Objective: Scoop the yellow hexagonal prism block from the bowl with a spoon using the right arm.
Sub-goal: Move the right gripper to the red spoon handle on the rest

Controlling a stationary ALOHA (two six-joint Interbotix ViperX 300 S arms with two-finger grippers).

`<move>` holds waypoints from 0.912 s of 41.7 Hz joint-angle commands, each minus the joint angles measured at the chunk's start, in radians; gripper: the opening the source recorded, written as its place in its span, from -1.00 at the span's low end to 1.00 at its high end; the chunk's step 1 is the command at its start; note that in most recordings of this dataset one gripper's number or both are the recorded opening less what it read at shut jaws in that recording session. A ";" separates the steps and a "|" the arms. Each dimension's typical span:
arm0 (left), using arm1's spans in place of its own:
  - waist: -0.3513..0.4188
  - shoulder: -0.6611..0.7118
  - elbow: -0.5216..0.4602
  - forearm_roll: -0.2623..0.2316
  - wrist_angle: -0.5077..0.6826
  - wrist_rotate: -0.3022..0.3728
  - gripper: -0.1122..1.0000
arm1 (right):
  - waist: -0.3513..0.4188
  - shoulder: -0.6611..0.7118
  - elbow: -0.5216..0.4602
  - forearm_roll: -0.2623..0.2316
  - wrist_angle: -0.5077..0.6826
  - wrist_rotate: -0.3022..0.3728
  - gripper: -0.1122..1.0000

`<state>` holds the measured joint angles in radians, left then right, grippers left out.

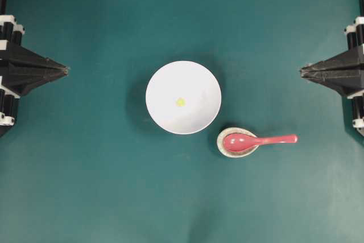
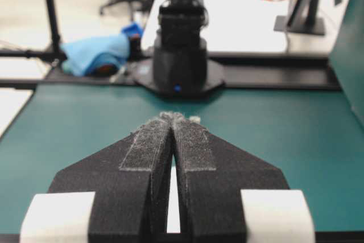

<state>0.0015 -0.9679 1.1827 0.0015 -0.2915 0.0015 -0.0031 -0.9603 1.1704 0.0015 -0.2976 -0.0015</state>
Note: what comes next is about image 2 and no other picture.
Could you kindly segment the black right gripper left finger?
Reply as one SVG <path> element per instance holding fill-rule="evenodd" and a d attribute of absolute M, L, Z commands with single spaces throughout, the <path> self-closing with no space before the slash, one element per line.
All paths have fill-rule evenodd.
<path fill-rule="evenodd" d="M 20 242 L 144 242 L 166 228 L 171 128 L 156 118 L 60 171 L 36 194 Z"/>

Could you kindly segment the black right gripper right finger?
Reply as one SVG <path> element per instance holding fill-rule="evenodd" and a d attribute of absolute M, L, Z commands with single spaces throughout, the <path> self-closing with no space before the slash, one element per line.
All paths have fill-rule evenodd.
<path fill-rule="evenodd" d="M 183 116 L 171 122 L 180 230 L 192 242 L 314 242 L 301 190 L 278 167 Z"/>

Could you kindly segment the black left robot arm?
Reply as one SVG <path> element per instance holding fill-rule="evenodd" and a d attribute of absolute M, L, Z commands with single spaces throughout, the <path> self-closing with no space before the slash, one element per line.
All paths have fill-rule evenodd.
<path fill-rule="evenodd" d="M 165 0 L 159 6 L 152 57 L 133 71 L 134 81 L 164 97 L 199 98 L 224 85 L 224 68 L 210 60 L 202 0 Z"/>

